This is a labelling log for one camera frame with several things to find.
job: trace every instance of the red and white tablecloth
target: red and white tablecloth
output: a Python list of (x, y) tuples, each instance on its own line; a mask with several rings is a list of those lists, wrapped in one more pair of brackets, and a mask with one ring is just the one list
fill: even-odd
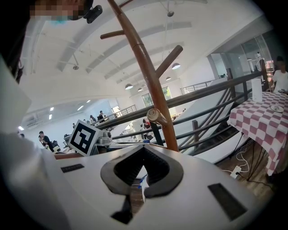
[[(271, 105), (284, 108), (275, 112)], [(231, 111), (228, 124), (258, 142), (269, 154), (266, 170), (272, 175), (284, 154), (288, 138), (288, 96), (263, 92), (263, 101), (249, 99)]]

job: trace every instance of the black rectangular slot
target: black rectangular slot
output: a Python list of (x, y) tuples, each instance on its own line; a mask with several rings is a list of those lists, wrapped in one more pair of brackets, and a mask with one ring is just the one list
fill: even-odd
[(231, 221), (247, 211), (247, 209), (221, 184), (209, 185), (208, 189), (212, 192)]
[(82, 164), (75, 164), (75, 165), (71, 165), (71, 166), (66, 166), (66, 167), (62, 167), (61, 170), (63, 173), (68, 173), (77, 169), (81, 169), (84, 168), (84, 166)]

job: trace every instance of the wooden floor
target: wooden floor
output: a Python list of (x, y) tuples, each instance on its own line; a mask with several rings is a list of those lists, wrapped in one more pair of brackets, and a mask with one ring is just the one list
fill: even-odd
[[(249, 167), (251, 167), (251, 163), (252, 163), (252, 156), (253, 156), (253, 144), (250, 143), (249, 145), (247, 145), (247, 149), (245, 150), (245, 147), (242, 147), (242, 151), (244, 153), (242, 153), (242, 156), (244, 159), (246, 159), (248, 161)], [(265, 152), (260, 145), (258, 145), (257, 143), (255, 143), (254, 145), (254, 159), (253, 159), (253, 167), (252, 170), (254, 170), (255, 168), (255, 164), (256, 161), (260, 155), (259, 161), (262, 157), (262, 154), (264, 154), (262, 161), (260, 162), (259, 166), (257, 167), (257, 169), (255, 170), (255, 172), (253, 173), (252, 177), (251, 177), (251, 181), (256, 181), (256, 182), (263, 182), (265, 184), (268, 184), (272, 187), (273, 190), (276, 190), (275, 187), (273, 187), (272, 184), (269, 184), (266, 181), (266, 165), (268, 162), (268, 154), (267, 152)], [(232, 156), (231, 158), (227, 158), (225, 160), (223, 160), (222, 162), (216, 164), (219, 168), (223, 169), (223, 170), (229, 170), (229, 171), (233, 171), (234, 168), (238, 165), (242, 165), (245, 164), (244, 161), (239, 161), (236, 159), (236, 155)], [(283, 164), (282, 168), (279, 170), (283, 170), (286, 167), (287, 164)], [(247, 166), (242, 166), (242, 171), (247, 171), (248, 168)], [(245, 178), (248, 178), (249, 176), (249, 172), (241, 172), (241, 175)], [(256, 197), (258, 197), (261, 201), (263, 202), (267, 202), (270, 200), (270, 198), (273, 196), (274, 192), (270, 189), (270, 187), (261, 184), (261, 183), (255, 183), (255, 182), (248, 182), (246, 181), (244, 178), (240, 177), (239, 175), (237, 176), (236, 180), (239, 181), (239, 183), (241, 183), (243, 186), (247, 187), (252, 193), (254, 193), (254, 195)], [(136, 180), (134, 182), (134, 184), (139, 184), (139, 180)], [(131, 191), (131, 205), (132, 205), (132, 213), (133, 215), (135, 215), (142, 207), (143, 203), (143, 198), (142, 198), (142, 189), (138, 188), (138, 186), (132, 186), (132, 191)]]

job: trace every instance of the power strip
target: power strip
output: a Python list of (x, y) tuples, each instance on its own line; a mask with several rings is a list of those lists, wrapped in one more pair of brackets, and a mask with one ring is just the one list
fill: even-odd
[(236, 179), (236, 177), (238, 176), (238, 174), (236, 173), (239, 173), (241, 172), (241, 167), (239, 166), (236, 166), (233, 170), (233, 172), (230, 174), (231, 177), (233, 177), (234, 179)]

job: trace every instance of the desk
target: desk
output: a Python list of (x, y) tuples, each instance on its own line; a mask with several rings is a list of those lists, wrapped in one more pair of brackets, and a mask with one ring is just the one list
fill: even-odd
[[(268, 152), (266, 170), (270, 176), (285, 153), (288, 138), (288, 96), (269, 92), (262, 94), (262, 102), (249, 99), (234, 108), (227, 123), (255, 140)], [(273, 111), (273, 104), (283, 107), (284, 112)]]

